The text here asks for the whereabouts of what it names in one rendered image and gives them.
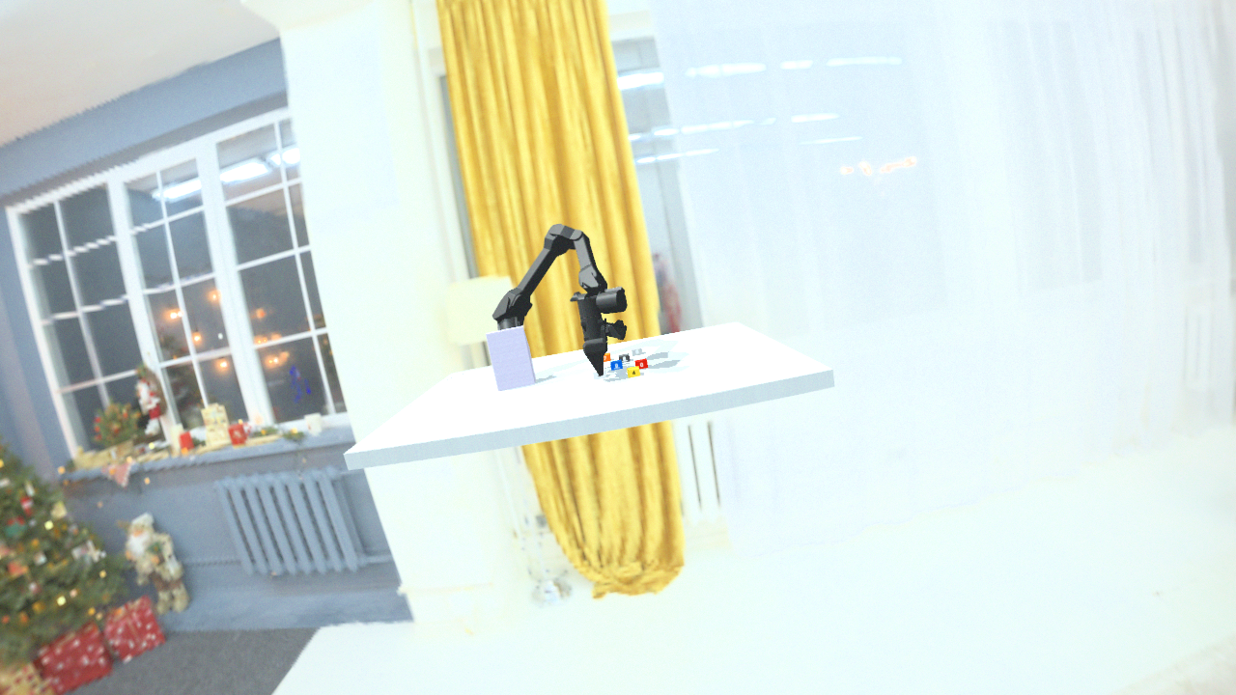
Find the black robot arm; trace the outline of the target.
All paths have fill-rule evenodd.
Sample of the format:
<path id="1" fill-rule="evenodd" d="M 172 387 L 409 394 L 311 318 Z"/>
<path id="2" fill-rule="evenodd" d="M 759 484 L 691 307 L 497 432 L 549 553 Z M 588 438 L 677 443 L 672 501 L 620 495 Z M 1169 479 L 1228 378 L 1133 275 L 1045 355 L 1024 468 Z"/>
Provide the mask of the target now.
<path id="1" fill-rule="evenodd" d="M 578 258 L 578 284 L 587 293 L 574 293 L 570 302 L 577 302 L 578 315 L 582 318 L 598 317 L 602 313 L 612 314 L 627 309 L 627 298 L 623 287 L 616 289 L 606 288 L 604 275 L 599 273 L 593 258 L 590 237 L 574 226 L 552 224 L 550 232 L 545 235 L 543 252 L 531 263 L 531 267 L 522 277 L 520 284 L 515 289 L 502 296 L 501 302 L 494 308 L 492 320 L 497 322 L 497 331 L 522 326 L 524 317 L 530 310 L 530 296 L 536 286 L 543 282 L 543 277 L 552 265 L 552 260 L 575 249 Z M 601 338 L 612 336 L 624 340 L 627 326 L 622 320 L 601 322 Z"/>

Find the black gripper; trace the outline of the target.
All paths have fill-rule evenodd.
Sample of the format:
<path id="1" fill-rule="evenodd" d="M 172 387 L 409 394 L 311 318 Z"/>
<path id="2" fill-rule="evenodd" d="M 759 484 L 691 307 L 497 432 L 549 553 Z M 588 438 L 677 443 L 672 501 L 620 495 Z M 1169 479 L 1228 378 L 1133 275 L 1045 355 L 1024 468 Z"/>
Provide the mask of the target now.
<path id="1" fill-rule="evenodd" d="M 599 314 L 598 317 L 581 318 L 581 326 L 583 331 L 583 356 L 586 356 L 592 364 L 596 373 L 604 375 L 604 352 L 608 350 L 606 348 L 606 339 L 601 338 L 601 322 L 604 322 L 604 317 Z"/>

